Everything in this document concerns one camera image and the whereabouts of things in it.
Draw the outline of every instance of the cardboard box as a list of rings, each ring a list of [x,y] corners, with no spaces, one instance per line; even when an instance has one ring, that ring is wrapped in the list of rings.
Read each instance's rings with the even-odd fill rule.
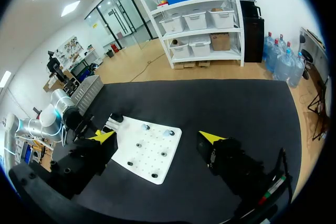
[[[209,60],[203,60],[198,62],[199,67],[210,67],[210,61]]]
[[[188,61],[186,63],[184,63],[184,67],[185,68],[193,68],[196,66],[196,62],[195,61]]]
[[[214,51],[228,51],[231,49],[229,33],[210,34]]]
[[[175,63],[174,69],[184,69],[184,63]]]

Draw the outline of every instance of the glass wall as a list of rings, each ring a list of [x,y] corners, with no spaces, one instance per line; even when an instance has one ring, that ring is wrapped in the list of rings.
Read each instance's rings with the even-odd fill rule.
[[[145,1],[146,1],[147,5],[148,5],[148,7],[149,7],[150,9],[156,9],[156,6],[157,6],[157,0],[145,0]],[[155,31],[155,29],[154,29],[154,27],[153,27],[153,25],[152,25],[152,22],[150,21],[148,15],[147,15],[147,12],[146,12],[146,10],[144,9],[144,7],[143,7],[141,1],[140,1],[140,0],[134,0],[134,2],[135,2],[135,4],[136,4],[136,6],[138,7],[139,12],[141,13],[141,16],[143,17],[144,21],[146,22],[146,24],[147,24],[147,26],[148,26],[148,28],[149,28],[149,30],[150,30],[150,32],[151,32],[153,38],[157,38],[158,35],[156,34],[156,31]],[[155,20],[156,20],[156,23],[158,24],[159,21],[163,19],[163,15],[162,15],[162,13],[158,13],[158,14],[156,14],[156,15],[154,16],[154,18],[155,18]],[[162,30],[161,30],[161,34],[165,34],[165,30],[163,29],[162,26],[159,26],[159,29],[160,29],[160,30],[162,29]]]
[[[145,42],[151,39],[151,36],[133,1],[114,0],[114,3],[117,9],[119,9],[121,17],[125,20],[125,23],[127,23],[129,29],[132,31],[132,35],[139,46],[144,46]]]
[[[155,19],[162,19],[162,14]],[[140,0],[103,0],[85,20],[106,51],[113,43],[119,48],[143,48],[158,37]]]
[[[118,42],[115,40],[108,25],[104,22],[97,9],[94,9],[85,19],[86,23],[90,26],[92,33],[96,36],[105,51],[111,49],[111,44],[116,44],[118,48]]]

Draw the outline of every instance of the water bottle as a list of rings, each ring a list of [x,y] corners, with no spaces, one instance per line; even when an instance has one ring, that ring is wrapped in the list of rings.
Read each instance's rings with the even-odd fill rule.
[[[264,50],[262,53],[262,56],[263,56],[262,60],[266,60],[267,55],[269,54],[273,44],[274,44],[274,39],[272,38],[272,33],[269,31],[268,36],[264,38]]]
[[[287,49],[290,50],[290,56],[291,56],[294,60],[296,60],[296,57],[294,56],[294,52],[293,52],[293,50],[290,48],[290,42],[289,42],[289,41],[287,42],[287,48],[286,48],[286,51],[287,51]]]
[[[272,46],[266,58],[266,63],[265,63],[266,68],[268,71],[272,73],[274,72],[274,67],[275,67],[275,63],[277,62],[278,55],[281,54],[281,50],[279,48],[278,43],[279,43],[278,39],[275,39],[274,45]]]
[[[292,71],[292,73],[289,77],[289,80],[288,80],[288,85],[289,86],[291,86],[293,88],[296,88],[296,86],[299,84],[301,76],[302,76],[302,74],[305,70],[305,63],[304,62],[305,61],[303,59],[302,53],[299,52],[299,56],[295,60],[293,71]]]
[[[278,81],[287,81],[292,73],[294,60],[290,56],[290,50],[286,54],[281,54],[276,62],[273,79]]]
[[[284,41],[284,36],[282,34],[280,34],[280,40],[279,40],[279,47],[282,51],[284,51],[286,53],[287,50],[287,44]]]

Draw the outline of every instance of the yellow triangle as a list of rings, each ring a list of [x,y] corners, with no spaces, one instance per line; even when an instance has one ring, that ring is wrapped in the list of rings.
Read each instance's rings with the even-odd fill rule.
[[[109,133],[105,133],[105,134],[102,134],[102,135],[94,136],[94,137],[91,137],[91,138],[89,138],[89,139],[99,141],[99,142],[102,144],[102,143],[103,143],[106,139],[108,139],[113,133],[114,133],[114,131],[111,131],[111,132],[109,132]]]
[[[206,133],[204,131],[199,131],[211,144],[214,144],[214,141],[226,139],[220,136],[215,136],[213,134]]]

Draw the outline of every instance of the wooden floor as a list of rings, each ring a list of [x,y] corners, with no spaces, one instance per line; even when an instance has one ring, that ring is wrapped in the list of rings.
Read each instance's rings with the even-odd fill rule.
[[[154,80],[192,80],[192,79],[271,79],[263,63],[245,63],[239,61],[212,61],[210,67],[194,69],[171,69],[158,39],[144,45],[132,46],[116,53],[113,58],[105,58],[97,69],[104,84],[154,81]],[[323,147],[324,141],[312,141],[317,116],[307,109],[307,105],[317,94],[311,78],[301,78],[299,85],[292,89],[300,120],[302,158],[299,181],[294,196],[301,191],[307,181]]]

